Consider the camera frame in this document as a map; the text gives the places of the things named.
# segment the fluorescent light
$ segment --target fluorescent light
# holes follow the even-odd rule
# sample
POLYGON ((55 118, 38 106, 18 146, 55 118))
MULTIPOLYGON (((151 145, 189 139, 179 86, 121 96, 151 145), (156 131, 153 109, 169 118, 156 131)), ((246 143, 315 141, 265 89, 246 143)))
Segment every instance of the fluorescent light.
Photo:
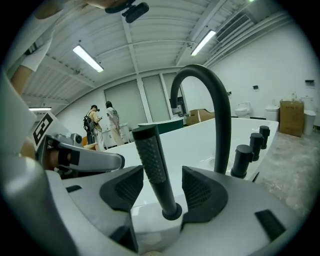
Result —
POLYGON ((104 68, 100 66, 80 45, 76 46, 73 51, 99 73, 104 71, 104 68))
POLYGON ((216 34, 213 30, 210 30, 209 33, 200 41, 197 47, 191 52, 192 56, 196 56, 198 52, 209 42, 209 40, 216 34))
POLYGON ((49 111, 51 107, 29 107, 30 111, 49 111))

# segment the concrete floor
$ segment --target concrete floor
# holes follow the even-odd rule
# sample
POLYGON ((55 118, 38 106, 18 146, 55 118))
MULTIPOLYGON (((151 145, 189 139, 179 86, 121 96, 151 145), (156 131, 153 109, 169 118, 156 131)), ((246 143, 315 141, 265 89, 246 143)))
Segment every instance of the concrete floor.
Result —
POLYGON ((320 191, 320 131, 317 133, 295 137, 278 132, 256 180, 301 216, 311 211, 320 191))

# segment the curved faucet spout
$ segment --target curved faucet spout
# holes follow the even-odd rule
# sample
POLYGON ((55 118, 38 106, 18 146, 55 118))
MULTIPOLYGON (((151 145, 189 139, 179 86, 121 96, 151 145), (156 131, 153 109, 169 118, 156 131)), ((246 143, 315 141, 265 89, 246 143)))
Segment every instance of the curved faucet spout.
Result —
POLYGON ((183 67, 175 76, 171 87, 171 108, 178 107, 178 91, 186 77, 195 77, 207 87, 213 101, 215 114, 214 171, 226 174, 231 143, 231 111, 226 89, 220 79, 208 68, 192 64, 183 67))

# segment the beige pants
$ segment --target beige pants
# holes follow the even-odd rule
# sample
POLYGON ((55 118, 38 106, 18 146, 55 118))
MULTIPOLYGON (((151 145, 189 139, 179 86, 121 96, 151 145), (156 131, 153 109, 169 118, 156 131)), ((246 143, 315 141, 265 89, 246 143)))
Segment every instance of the beige pants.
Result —
POLYGON ((94 142, 98 142, 99 146, 99 151, 104 152, 105 150, 105 143, 104 143, 104 138, 102 136, 102 132, 94 129, 93 130, 93 135, 94 135, 94 142))
POLYGON ((112 137, 113 137, 117 146, 124 145, 124 142, 122 141, 121 135, 118 133, 115 125, 111 126, 111 133, 112 133, 112 137))

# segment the white bathtub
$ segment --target white bathtub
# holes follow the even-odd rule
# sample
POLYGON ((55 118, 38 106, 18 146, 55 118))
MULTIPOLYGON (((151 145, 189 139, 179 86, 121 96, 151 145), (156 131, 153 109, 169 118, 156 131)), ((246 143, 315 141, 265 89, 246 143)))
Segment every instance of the white bathtub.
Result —
MULTIPOLYGON (((226 174, 230 176, 236 147, 240 144, 249 145, 251 133, 258 133, 260 126, 269 126, 270 136, 267 148, 260 151, 258 161, 249 164, 244 178, 252 181, 258 174, 258 167, 272 145, 278 130, 278 124, 276 121, 232 118, 231 146, 226 174)), ((182 189, 182 166, 213 171, 215 165, 215 119, 161 134, 160 138, 174 198, 182 207, 182 215, 174 221, 166 220, 162 216, 162 209, 144 173, 143 189, 131 210, 140 253, 162 250, 179 236, 182 216, 188 211, 182 189)), ((142 164, 135 143, 114 147, 108 149, 107 152, 123 155, 125 158, 124 167, 142 164)))

